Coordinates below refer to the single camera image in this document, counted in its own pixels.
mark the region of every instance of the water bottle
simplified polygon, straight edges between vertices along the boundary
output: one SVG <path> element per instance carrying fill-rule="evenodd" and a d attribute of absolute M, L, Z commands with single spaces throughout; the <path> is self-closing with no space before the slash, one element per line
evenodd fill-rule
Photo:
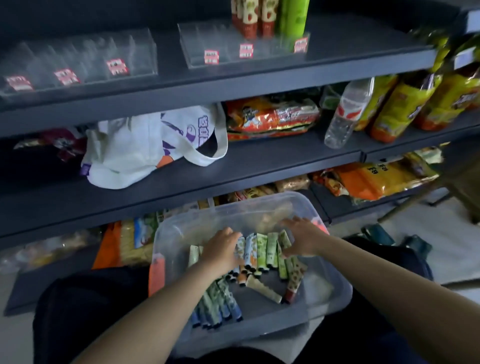
<path fill-rule="evenodd" d="M 338 149 L 345 145 L 367 107 L 373 93 L 374 77 L 350 81 L 340 99 L 327 133 L 325 145 Z"/>

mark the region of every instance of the plastic storage bin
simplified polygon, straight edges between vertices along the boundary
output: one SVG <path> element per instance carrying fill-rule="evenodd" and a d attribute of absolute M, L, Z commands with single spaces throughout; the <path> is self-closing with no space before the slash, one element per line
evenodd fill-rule
<path fill-rule="evenodd" d="M 294 215 L 312 219 L 323 225 L 310 201 L 297 192 L 284 192 L 233 204 L 189 211 L 166 219 L 155 235 L 154 255 L 165 257 L 165 281 L 169 284 L 187 269 L 189 246 L 202 245 L 219 229 L 230 226 L 244 236 L 252 232 L 281 231 L 278 223 Z M 332 265 L 322 258 L 300 258 L 308 265 L 295 301 L 291 305 L 276 304 L 259 293 L 230 284 L 244 320 L 224 323 L 218 330 L 192 329 L 186 325 L 175 346 L 174 355 L 183 356 L 199 350 L 211 350 L 263 334 L 283 330 L 307 322 L 309 319 L 343 309 L 350 302 L 352 286 Z M 326 297 L 318 277 L 334 287 Z M 276 272 L 263 274 L 261 281 L 283 295 L 286 283 Z"/>
<path fill-rule="evenodd" d="M 189 68 L 307 52 L 309 35 L 301 39 L 274 36 L 245 39 L 231 20 L 178 24 L 180 44 Z"/>
<path fill-rule="evenodd" d="M 0 96 L 157 74 L 148 29 L 22 42 L 0 60 Z"/>

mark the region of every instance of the floor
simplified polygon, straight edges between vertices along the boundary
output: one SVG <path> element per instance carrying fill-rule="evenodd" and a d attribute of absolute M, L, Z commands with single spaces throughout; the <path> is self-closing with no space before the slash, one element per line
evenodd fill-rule
<path fill-rule="evenodd" d="M 335 236 L 348 236 L 360 228 L 375 223 L 380 214 L 329 227 Z M 428 257 L 435 280 L 445 284 L 480 279 L 480 227 L 470 224 L 468 214 L 455 199 L 437 208 L 417 204 L 382 224 L 385 230 L 401 242 L 407 235 L 417 234 L 433 246 Z M 14 276 L 0 276 L 0 309 L 3 310 L 14 282 Z M 480 303 L 480 283 L 452 286 L 460 294 Z M 263 349 L 291 363 L 322 317 L 312 320 L 308 327 L 298 328 L 295 335 L 276 333 L 243 343 Z M 31 364 L 33 314 L 0 317 L 0 358 L 5 364 Z"/>

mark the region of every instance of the person's left hand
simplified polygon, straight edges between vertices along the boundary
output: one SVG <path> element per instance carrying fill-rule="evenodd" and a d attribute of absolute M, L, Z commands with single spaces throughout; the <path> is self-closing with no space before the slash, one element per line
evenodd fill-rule
<path fill-rule="evenodd" d="M 240 236 L 242 236 L 241 232 L 234 232 L 231 228 L 219 230 L 204 245 L 199 263 L 211 269 L 215 278 L 230 272 L 234 267 L 242 264 L 242 260 L 234 254 Z"/>

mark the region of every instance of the pants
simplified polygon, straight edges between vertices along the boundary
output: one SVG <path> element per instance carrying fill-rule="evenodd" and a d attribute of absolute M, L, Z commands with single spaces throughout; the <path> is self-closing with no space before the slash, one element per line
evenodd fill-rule
<path fill-rule="evenodd" d="M 379 257 L 432 280 L 427 263 L 405 247 L 382 246 L 363 238 L 349 241 Z M 148 296 L 148 267 L 91 270 L 58 279 L 40 297 L 33 322 L 34 364 L 67 364 L 101 333 Z M 246 357 L 280 362 L 250 348 L 227 348 L 200 361 Z M 350 304 L 328 315 L 295 363 L 325 363 L 367 356 L 370 363 L 424 363 L 387 320 L 356 290 Z"/>

